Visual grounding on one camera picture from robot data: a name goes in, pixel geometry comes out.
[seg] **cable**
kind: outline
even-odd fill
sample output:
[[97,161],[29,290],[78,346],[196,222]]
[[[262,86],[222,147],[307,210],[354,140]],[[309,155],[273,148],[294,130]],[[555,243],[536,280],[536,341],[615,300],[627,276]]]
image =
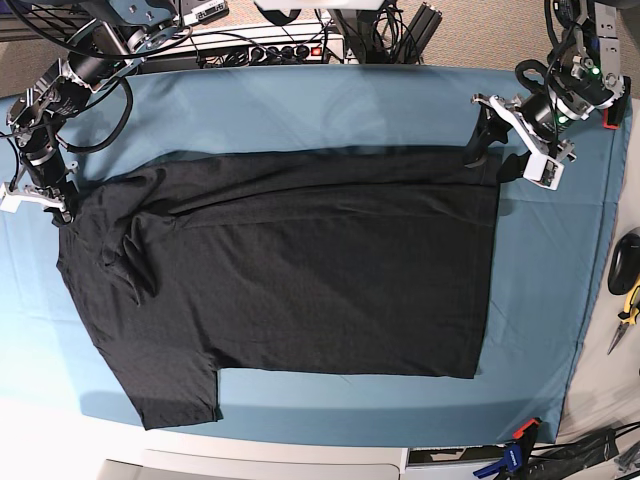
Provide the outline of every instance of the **cable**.
[[150,52],[132,53],[132,54],[129,54],[129,55],[105,55],[103,53],[96,53],[96,52],[91,52],[89,50],[84,50],[82,48],[78,48],[78,47],[76,47],[74,45],[68,44],[67,42],[63,42],[63,41],[57,39],[56,37],[54,37],[52,35],[49,35],[47,32],[43,31],[42,29],[40,29],[39,27],[34,25],[29,19],[27,19],[22,14],[22,12],[20,12],[20,10],[16,6],[14,0],[5,0],[5,3],[9,7],[9,10],[11,10],[11,12],[18,18],[18,20],[20,20],[25,26],[27,26],[27,28],[29,28],[29,30],[31,30],[35,34],[41,36],[45,40],[49,40],[51,43],[54,43],[54,44],[58,45],[59,47],[62,47],[64,49],[66,49],[66,50],[69,50],[70,52],[77,53],[78,55],[82,55],[82,56],[85,56],[85,57],[102,58],[102,59],[105,59],[105,60],[113,60],[113,61],[135,60],[137,58],[145,58],[145,57],[148,57],[150,55],[155,55],[157,53],[166,52],[168,50],[171,50],[172,48],[177,47],[178,45],[182,45],[189,38],[191,38],[191,35],[193,35],[193,28],[189,27],[189,31],[184,35],[184,37],[176,40],[171,45],[167,45],[165,47],[157,48],[157,49],[152,50]]
[[129,117],[131,116],[131,110],[133,110],[133,91],[131,90],[131,85],[129,85],[129,82],[124,77],[122,77],[119,84],[122,85],[122,89],[124,90],[125,96],[127,98],[127,105],[125,106],[122,117],[116,125],[116,128],[114,128],[113,132],[111,132],[111,134],[102,142],[90,147],[78,147],[62,140],[60,143],[62,143],[62,145],[67,149],[68,152],[82,154],[99,152],[100,150],[104,150],[105,148],[107,148],[115,141],[116,138],[118,138],[118,135],[120,135],[122,130],[124,130],[124,127],[127,124]]
[[558,42],[558,37],[556,37],[556,32],[553,29],[553,16],[551,13],[551,0],[544,0],[544,20],[547,25],[547,35],[549,36],[549,40],[551,41],[551,45],[553,48],[556,48],[560,42]]
[[[411,39],[411,42],[413,43],[413,51],[416,53],[416,57],[418,59],[418,65],[422,65],[422,56],[420,55],[420,52],[418,51],[418,43],[416,42],[416,39],[413,36],[413,33],[411,33],[411,30],[409,30],[409,27],[407,27],[402,20],[400,20],[400,24],[403,27],[405,27],[407,32],[409,32],[409,38]],[[405,58],[404,58],[402,63],[406,63],[408,53],[409,53],[409,50],[405,50]]]
[[249,63],[249,52],[246,48],[240,48],[231,51],[224,61],[222,62],[222,67],[242,67]]
[[13,178],[11,179],[11,182],[9,183],[9,190],[14,191],[15,188],[16,188],[16,182],[18,181],[18,173],[20,173],[20,155],[18,154],[18,149],[13,144],[13,142],[11,140],[9,140],[8,138],[7,138],[7,142],[11,146],[11,149],[13,150],[13,154],[16,157],[16,173],[13,174]]
[[35,10],[31,10],[31,15],[34,15],[38,20],[46,23],[47,25],[49,25],[52,29],[54,29],[56,32],[58,32],[60,35],[62,35],[63,38],[67,39],[69,36],[67,35],[67,32],[64,31],[64,28],[61,27],[60,25],[56,24],[55,22],[49,20],[48,18],[44,18],[41,17],[38,12],[36,12]]
[[[629,423],[627,425],[622,425],[621,427],[617,427],[614,428],[613,431],[616,433],[614,439],[618,439],[624,435],[627,435],[628,433],[631,433],[635,430],[640,429],[640,422],[633,422],[633,423]],[[552,457],[551,455],[557,454],[559,452],[551,452],[549,454],[549,456],[543,456],[543,455],[538,455],[538,456],[532,456],[533,458],[539,458],[541,460],[550,460],[550,461],[557,461],[557,460],[568,460],[571,458],[576,458],[579,457],[581,455],[584,455],[585,453],[589,453],[597,448],[600,447],[604,447],[605,445],[607,445],[609,443],[610,440],[604,440],[603,442],[597,443],[595,445],[592,445],[589,448],[585,448],[583,450],[579,450],[577,452],[571,452],[566,456],[563,456],[562,458],[556,458],[556,457]],[[563,444],[558,444],[558,445],[545,445],[545,446],[541,446],[541,447],[533,447],[532,450],[550,450],[550,449],[560,449],[560,448],[567,448],[567,447],[575,447],[576,445],[579,445],[581,443],[581,441],[577,441],[577,442],[571,442],[571,443],[563,443]]]
[[78,110],[76,112],[76,116],[80,115],[83,112],[86,112],[87,110],[92,109],[93,107],[95,107],[96,105],[98,105],[100,102],[102,102],[105,98],[107,98],[109,95],[111,95],[116,88],[118,88],[118,85],[120,85],[120,83],[122,82],[122,80],[124,80],[124,77],[119,77],[115,83],[113,85],[111,85],[111,87],[109,87],[109,90],[107,90],[99,99],[97,99],[96,101],[94,101],[93,103],[89,103],[88,105],[85,105],[83,108],[81,108],[80,110]]
[[566,35],[566,37],[562,40],[562,43],[558,45],[557,48],[554,48],[555,54],[552,60],[549,62],[549,68],[547,68],[547,73],[544,76],[544,89],[547,94],[547,102],[549,103],[549,109],[551,110],[551,114],[553,116],[553,142],[549,146],[549,155],[553,158],[556,157],[558,153],[558,140],[559,140],[559,132],[558,132],[558,94],[556,93],[556,101],[553,102],[551,100],[551,87],[550,87],[550,78],[551,72],[560,57],[564,54],[566,49],[569,47],[569,41],[573,36],[573,31],[575,30],[577,24],[574,22],[571,24],[571,28]]
[[40,10],[42,12],[47,13],[48,15],[51,15],[53,18],[55,18],[56,20],[58,20],[61,23],[64,23],[68,27],[75,28],[75,29],[78,28],[78,26],[75,23],[73,23],[71,20],[69,20],[68,18],[59,17],[55,13],[51,13],[49,8],[44,8],[44,7],[41,7],[40,5],[36,5],[36,4],[33,4],[32,6],[36,7],[38,10]]

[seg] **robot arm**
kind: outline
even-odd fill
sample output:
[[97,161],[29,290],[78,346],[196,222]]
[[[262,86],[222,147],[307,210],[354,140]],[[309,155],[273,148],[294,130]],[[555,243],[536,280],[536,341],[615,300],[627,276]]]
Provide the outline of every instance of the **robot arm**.
[[[608,126],[615,127],[624,114],[630,80],[620,74],[615,7],[588,0],[554,0],[556,18],[564,28],[561,40],[553,33],[550,0],[545,7],[554,45],[547,58],[549,66],[525,60],[516,67],[518,81],[531,94],[526,99],[518,95],[507,101],[481,94],[472,98],[481,111],[465,149],[465,163],[481,163],[488,147],[496,141],[507,143],[507,133],[513,129],[528,152],[507,158],[501,180],[524,177],[555,190],[564,170],[563,160],[576,158],[573,143],[559,141],[558,136],[574,122],[589,118],[594,110],[605,110]],[[542,82],[530,78],[530,73]]]
[[[15,8],[12,0],[7,3]],[[20,191],[15,180],[1,184],[0,210],[15,211],[23,201],[35,202],[53,213],[56,222],[72,222],[77,190],[67,175],[75,165],[65,165],[60,147],[77,153],[97,151],[108,146],[118,132],[94,148],[84,148],[61,141],[59,130],[67,120],[86,110],[92,93],[117,84],[127,95],[127,109],[118,126],[121,130],[133,103],[124,77],[180,30],[169,0],[89,0],[80,5],[95,19],[66,44],[73,50],[68,57],[58,59],[20,96],[7,115],[19,152],[18,176],[27,171],[34,185]]]

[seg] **metal bracket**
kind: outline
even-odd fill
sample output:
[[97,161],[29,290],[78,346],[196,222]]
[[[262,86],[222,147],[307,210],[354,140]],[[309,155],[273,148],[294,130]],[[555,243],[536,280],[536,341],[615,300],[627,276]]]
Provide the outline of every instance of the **metal bracket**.
[[595,24],[600,43],[600,70],[604,86],[614,93],[615,99],[624,94],[624,79],[620,75],[620,40],[616,30],[616,9],[596,3]]
[[64,201],[38,193],[32,185],[27,185],[21,192],[18,189],[11,190],[7,182],[0,184],[1,211],[16,213],[22,202],[38,203],[43,208],[55,208],[63,213],[67,210]]
[[564,165],[562,165],[561,160],[572,154],[574,145],[565,141],[559,146],[558,159],[550,157],[547,144],[530,133],[530,128],[527,126],[522,114],[515,110],[514,106],[517,103],[518,99],[514,99],[511,103],[512,106],[509,107],[503,98],[496,95],[489,98],[491,108],[495,110],[500,118],[513,126],[531,152],[522,176],[539,187],[557,190],[564,171]]

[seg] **yellow pliers handle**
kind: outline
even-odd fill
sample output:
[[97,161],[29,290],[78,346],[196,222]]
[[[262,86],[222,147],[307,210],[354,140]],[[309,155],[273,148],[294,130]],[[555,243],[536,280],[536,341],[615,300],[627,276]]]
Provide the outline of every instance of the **yellow pliers handle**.
[[618,314],[618,318],[622,323],[635,325],[638,313],[640,313],[640,276],[638,276],[633,288],[627,293],[624,308]]

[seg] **clamp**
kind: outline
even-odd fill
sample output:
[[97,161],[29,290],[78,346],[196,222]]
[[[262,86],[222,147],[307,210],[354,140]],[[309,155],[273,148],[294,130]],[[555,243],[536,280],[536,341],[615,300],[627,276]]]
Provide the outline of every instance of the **clamp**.
[[513,434],[514,442],[504,449],[503,457],[496,463],[473,472],[476,478],[498,475],[495,480],[517,478],[523,467],[527,466],[529,456],[538,438],[538,429],[542,420],[532,418]]

